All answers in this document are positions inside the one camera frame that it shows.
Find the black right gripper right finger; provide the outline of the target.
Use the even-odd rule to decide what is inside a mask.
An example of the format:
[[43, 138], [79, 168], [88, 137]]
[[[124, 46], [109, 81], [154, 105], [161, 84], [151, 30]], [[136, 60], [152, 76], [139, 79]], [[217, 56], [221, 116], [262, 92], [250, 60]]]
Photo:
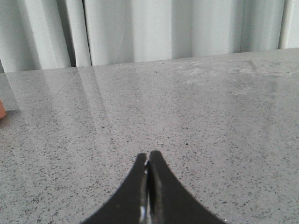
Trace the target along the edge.
[[150, 216], [153, 224], [223, 224], [181, 185], [161, 152], [149, 156]]

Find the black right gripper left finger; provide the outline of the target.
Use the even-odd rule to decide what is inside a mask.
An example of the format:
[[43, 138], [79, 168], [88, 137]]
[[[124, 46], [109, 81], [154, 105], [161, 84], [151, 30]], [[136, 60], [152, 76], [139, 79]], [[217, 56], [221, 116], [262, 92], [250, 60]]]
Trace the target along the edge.
[[136, 156], [117, 191], [84, 224], [144, 224], [148, 206], [146, 154]]

